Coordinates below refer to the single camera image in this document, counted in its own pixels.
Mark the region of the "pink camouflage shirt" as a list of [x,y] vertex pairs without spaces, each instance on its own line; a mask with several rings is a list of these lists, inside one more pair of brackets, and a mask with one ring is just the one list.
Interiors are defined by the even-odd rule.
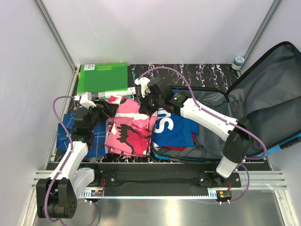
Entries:
[[139,113],[140,104],[128,97],[113,95],[108,103],[117,104],[117,112],[109,119],[109,133],[104,145],[108,152],[127,157],[145,157],[149,153],[153,127],[158,113]]

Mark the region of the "blue shirt white letters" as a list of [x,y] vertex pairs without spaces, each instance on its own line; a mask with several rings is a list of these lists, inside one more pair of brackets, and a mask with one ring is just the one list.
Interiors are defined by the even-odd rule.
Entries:
[[199,134],[198,124],[190,119],[158,110],[158,120],[153,133],[153,142],[157,146],[192,147],[191,134]]

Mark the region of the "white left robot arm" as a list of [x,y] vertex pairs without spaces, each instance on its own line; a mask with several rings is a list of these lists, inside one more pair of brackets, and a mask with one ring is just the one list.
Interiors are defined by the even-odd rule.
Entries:
[[97,186],[102,178],[92,168],[80,168],[94,141],[94,128],[116,113],[117,105],[106,100],[82,104],[74,113],[74,124],[66,134],[70,140],[66,154],[55,170],[36,184],[37,214],[55,222],[72,218],[80,194],[88,185]]

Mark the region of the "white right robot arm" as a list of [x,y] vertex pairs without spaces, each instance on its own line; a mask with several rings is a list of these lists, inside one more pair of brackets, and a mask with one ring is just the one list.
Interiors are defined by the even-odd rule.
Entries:
[[142,77],[134,81],[141,92],[138,97],[147,113],[153,114],[159,108],[192,120],[218,135],[225,145],[223,156],[216,168],[214,182],[225,186],[230,182],[230,175],[243,161],[253,140],[247,130],[248,120],[239,121],[228,117],[201,104],[192,94],[182,90],[173,91],[161,78],[150,80]]

